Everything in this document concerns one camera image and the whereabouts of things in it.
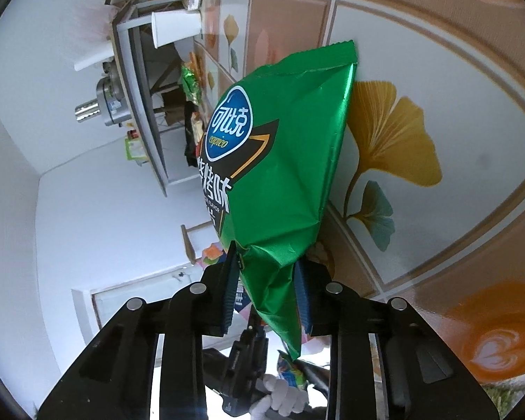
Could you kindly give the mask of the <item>white gloved left hand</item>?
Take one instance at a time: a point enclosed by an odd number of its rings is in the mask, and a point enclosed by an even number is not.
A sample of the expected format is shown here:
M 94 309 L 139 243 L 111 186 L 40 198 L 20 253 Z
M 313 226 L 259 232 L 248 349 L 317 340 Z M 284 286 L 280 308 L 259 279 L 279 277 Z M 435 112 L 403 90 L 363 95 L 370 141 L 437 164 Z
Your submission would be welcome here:
M 252 420 L 269 419 L 269 411 L 277 413 L 280 419 L 289 419 L 292 414 L 302 413 L 308 405 L 307 392 L 290 386 L 284 379 L 266 373 L 261 382 L 268 394 L 251 405 Z

